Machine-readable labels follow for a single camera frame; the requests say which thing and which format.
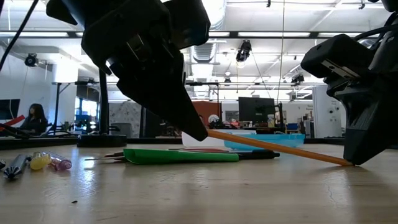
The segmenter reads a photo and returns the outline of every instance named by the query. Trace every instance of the computer monitor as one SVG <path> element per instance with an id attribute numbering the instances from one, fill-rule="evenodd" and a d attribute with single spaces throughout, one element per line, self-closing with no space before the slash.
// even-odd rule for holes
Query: computer monitor
<path id="1" fill-rule="evenodd" d="M 275 114 L 274 99 L 239 97 L 239 121 L 268 122 L 269 114 Z"/>
<path id="2" fill-rule="evenodd" d="M 18 117 L 20 101 L 20 99 L 0 100 L 0 120 L 7 120 Z"/>

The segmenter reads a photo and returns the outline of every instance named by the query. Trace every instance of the blue container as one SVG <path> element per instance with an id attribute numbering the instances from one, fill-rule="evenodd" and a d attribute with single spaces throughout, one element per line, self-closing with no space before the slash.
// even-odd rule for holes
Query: blue container
<path id="1" fill-rule="evenodd" d="M 237 134 L 237 136 L 256 139 L 269 143 L 279 144 L 288 147 L 298 147 L 304 144 L 304 134 Z M 259 147 L 248 146 L 245 144 L 235 143 L 231 141 L 224 141 L 226 147 L 234 150 L 251 151 L 255 149 L 262 149 Z"/>

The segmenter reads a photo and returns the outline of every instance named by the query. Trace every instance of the workbench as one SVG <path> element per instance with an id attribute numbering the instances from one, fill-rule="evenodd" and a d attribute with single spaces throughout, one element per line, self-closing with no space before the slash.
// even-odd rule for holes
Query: workbench
<path id="1" fill-rule="evenodd" d="M 304 148 L 343 154 L 341 146 Z M 0 151 L 8 163 L 34 151 L 52 151 L 73 163 L 65 172 L 26 167 L 16 181 L 1 178 L 1 223 L 398 223 L 398 151 L 384 151 L 361 167 L 286 154 L 162 166 L 85 161 L 121 150 L 71 145 Z"/>

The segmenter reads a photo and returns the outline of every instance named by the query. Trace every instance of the person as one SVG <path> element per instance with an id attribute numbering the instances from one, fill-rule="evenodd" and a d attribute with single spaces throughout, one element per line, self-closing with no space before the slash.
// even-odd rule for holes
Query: person
<path id="1" fill-rule="evenodd" d="M 24 123 L 19 127 L 20 130 L 27 131 L 33 135 L 40 135 L 47 129 L 48 121 L 45 118 L 43 106 L 34 103 L 29 108 L 29 115 Z"/>

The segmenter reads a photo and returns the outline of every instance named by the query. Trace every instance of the ceiling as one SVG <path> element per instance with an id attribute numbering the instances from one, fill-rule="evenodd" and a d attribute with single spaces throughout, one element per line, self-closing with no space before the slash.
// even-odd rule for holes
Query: ceiling
<path id="1" fill-rule="evenodd" d="M 272 0 L 267 1 L 227 0 L 224 22 L 220 30 L 225 31 L 301 31 L 301 32 L 364 32 L 383 26 L 389 13 L 381 3 L 366 2 L 359 10 L 360 0 Z M 0 30 L 17 30 L 31 0 L 5 0 L 0 17 Z M 82 31 L 81 28 L 52 19 L 45 14 L 46 1 L 41 1 L 35 8 L 25 31 Z M 232 82 L 261 82 L 261 76 L 267 82 L 279 82 L 280 77 L 289 78 L 289 72 L 300 64 L 304 54 L 319 39 L 251 39 L 252 54 L 243 68 L 238 68 L 235 56 L 242 39 L 218 39 L 215 65 L 208 74 L 207 81 L 223 82 L 225 73 L 230 72 Z M 79 77 L 97 77 L 95 65 L 82 54 L 81 39 L 29 39 L 20 38 L 18 47 L 51 46 L 58 47 L 77 59 L 81 65 L 92 69 L 81 69 Z M 183 50 L 186 58 L 186 72 L 193 75 L 190 49 Z M 50 63 L 60 63 L 48 58 Z M 303 72 L 305 82 L 322 82 Z"/>

